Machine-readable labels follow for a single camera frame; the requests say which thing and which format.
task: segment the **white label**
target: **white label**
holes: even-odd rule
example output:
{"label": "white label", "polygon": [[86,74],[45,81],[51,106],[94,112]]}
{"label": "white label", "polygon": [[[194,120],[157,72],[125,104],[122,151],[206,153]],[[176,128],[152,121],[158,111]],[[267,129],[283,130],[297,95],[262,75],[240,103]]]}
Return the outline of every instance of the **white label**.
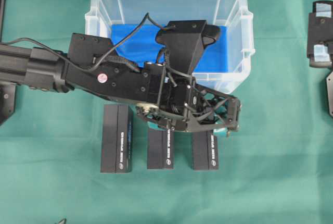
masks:
{"label": "white label", "polygon": [[332,6],[329,4],[316,4],[316,17],[332,17]]}
{"label": "white label", "polygon": [[168,136],[166,140],[166,157],[170,159],[170,129],[168,129]]}
{"label": "white label", "polygon": [[97,76],[97,80],[100,83],[105,83],[108,80],[108,76],[104,73],[101,73]]}
{"label": "white label", "polygon": [[124,132],[121,132],[121,134],[120,134],[120,162],[122,163],[123,160],[124,160]]}
{"label": "white label", "polygon": [[212,146],[212,165],[215,167],[215,144],[214,144],[214,135],[211,135],[211,146]]}
{"label": "white label", "polygon": [[315,61],[330,61],[328,47],[322,44],[313,46],[314,60]]}

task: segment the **metal mount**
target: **metal mount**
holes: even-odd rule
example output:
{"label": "metal mount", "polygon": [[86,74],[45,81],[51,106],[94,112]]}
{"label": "metal mount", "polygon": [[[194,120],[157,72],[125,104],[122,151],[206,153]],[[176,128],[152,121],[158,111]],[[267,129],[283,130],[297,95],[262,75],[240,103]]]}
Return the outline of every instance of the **metal mount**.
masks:
{"label": "metal mount", "polygon": [[[333,1],[313,3],[306,54],[310,67],[333,68]],[[333,117],[333,72],[326,78],[326,86],[329,114]]]}

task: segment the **black bracket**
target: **black bracket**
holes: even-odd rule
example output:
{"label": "black bracket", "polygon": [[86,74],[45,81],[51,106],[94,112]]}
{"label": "black bracket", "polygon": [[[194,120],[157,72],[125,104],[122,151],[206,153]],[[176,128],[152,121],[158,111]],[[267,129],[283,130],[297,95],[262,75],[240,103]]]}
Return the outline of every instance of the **black bracket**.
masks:
{"label": "black bracket", "polygon": [[[2,40],[2,27],[6,0],[0,0],[0,42]],[[16,86],[8,82],[0,82],[0,125],[2,125],[15,110]]]}
{"label": "black bracket", "polygon": [[[307,57],[314,68],[333,67],[333,1],[313,3],[309,14]],[[329,114],[333,117],[333,73],[326,78]]]}

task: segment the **black wire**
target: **black wire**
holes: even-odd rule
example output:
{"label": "black wire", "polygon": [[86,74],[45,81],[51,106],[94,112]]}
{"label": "black wire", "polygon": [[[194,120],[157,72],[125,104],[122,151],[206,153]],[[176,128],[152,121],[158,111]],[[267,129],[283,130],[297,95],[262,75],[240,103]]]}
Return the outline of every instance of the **black wire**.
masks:
{"label": "black wire", "polygon": [[151,17],[149,16],[149,13],[146,13],[145,16],[143,17],[142,21],[139,23],[139,25],[137,27],[135,27],[134,30],[132,30],[131,33],[129,33],[127,36],[125,36],[116,45],[114,45],[109,51],[107,51],[100,58],[98,58],[97,62],[92,67],[90,67],[90,68],[81,68],[79,65],[75,64],[74,62],[72,62],[68,58],[64,57],[63,55],[60,55],[59,53],[57,53],[56,51],[54,51],[50,47],[48,47],[48,46],[46,46],[46,45],[44,45],[44,44],[42,44],[42,43],[40,43],[40,42],[38,42],[36,40],[33,40],[31,38],[18,38],[16,40],[13,40],[13,41],[10,41],[10,42],[6,42],[6,43],[0,43],[0,44],[12,45],[14,43],[18,43],[18,42],[22,42],[22,41],[31,42],[31,43],[34,43],[34,44],[38,45],[39,47],[42,47],[42,48],[46,49],[47,51],[49,51],[52,54],[56,55],[57,57],[61,58],[62,60],[68,62],[70,65],[76,67],[76,69],[78,69],[78,70],[81,70],[81,71],[84,71],[84,72],[93,72],[94,70],[96,70],[99,67],[99,65],[104,61],[104,59],[108,55],[110,55],[117,47],[119,47],[120,45],[122,45],[129,38],[131,38],[144,25],[144,23],[145,23],[146,20],[149,20],[152,24],[154,24],[155,26],[157,26],[161,30],[170,30],[170,29],[174,29],[175,28],[175,26],[163,27],[163,26],[157,24],[155,21],[153,21],[151,19]]}
{"label": "black wire", "polygon": [[156,64],[158,64],[160,62],[160,59],[161,59],[162,55],[165,53],[165,51],[167,51],[167,49],[164,47],[158,51],[158,54],[157,54],[157,57],[155,60]]}
{"label": "black wire", "polygon": [[214,109],[214,107],[212,107],[212,105],[208,102],[208,100],[204,97],[204,95],[201,94],[201,92],[196,88],[196,87],[193,87],[192,88],[198,92],[198,94],[200,95],[200,97],[207,103],[207,105],[211,108],[211,111],[213,111],[216,116],[219,118],[219,120],[224,123],[224,120],[222,119],[222,117],[216,112],[216,110]]}

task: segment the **cable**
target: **cable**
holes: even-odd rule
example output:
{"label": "cable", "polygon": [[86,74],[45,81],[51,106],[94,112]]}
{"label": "cable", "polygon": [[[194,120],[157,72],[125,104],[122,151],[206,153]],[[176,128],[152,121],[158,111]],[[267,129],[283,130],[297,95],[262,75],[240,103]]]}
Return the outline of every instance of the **cable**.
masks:
{"label": "cable", "polygon": [[162,55],[165,54],[166,51],[167,51],[167,49],[164,47],[158,51],[156,61],[155,61],[156,64],[158,64],[160,62]]}
{"label": "cable", "polygon": [[90,68],[82,68],[82,67],[80,67],[79,65],[75,64],[74,62],[72,62],[68,58],[66,58],[63,55],[59,54],[58,52],[54,51],[50,47],[48,47],[48,46],[46,46],[46,45],[44,45],[44,44],[42,44],[42,43],[40,43],[40,42],[38,42],[36,40],[33,40],[31,38],[18,38],[16,40],[13,40],[13,41],[10,41],[10,42],[6,42],[6,43],[1,43],[1,44],[12,45],[14,43],[23,42],[23,41],[31,42],[31,43],[34,43],[34,44],[38,45],[39,47],[42,47],[42,48],[46,49],[47,51],[51,52],[52,54],[56,55],[57,57],[61,58],[64,61],[66,61],[67,63],[69,63],[70,65],[74,66],[76,69],[78,69],[80,71],[93,72],[94,70],[96,70],[99,67],[99,65],[104,61],[104,59],[108,55],[110,55],[117,47],[119,47],[120,45],[122,45],[129,38],[131,38],[144,25],[144,23],[145,23],[146,20],[149,20],[152,24],[154,24],[155,26],[157,26],[161,30],[170,30],[170,29],[174,29],[175,28],[175,26],[163,27],[163,26],[157,24],[155,21],[153,21],[151,19],[151,17],[149,16],[149,13],[146,13],[145,16],[143,17],[142,21],[139,23],[139,25],[137,27],[135,27],[134,30],[132,30],[131,33],[129,33],[127,36],[125,36],[116,45],[114,45],[109,51],[107,51],[100,58],[98,58],[97,62],[92,67],[90,67]]}

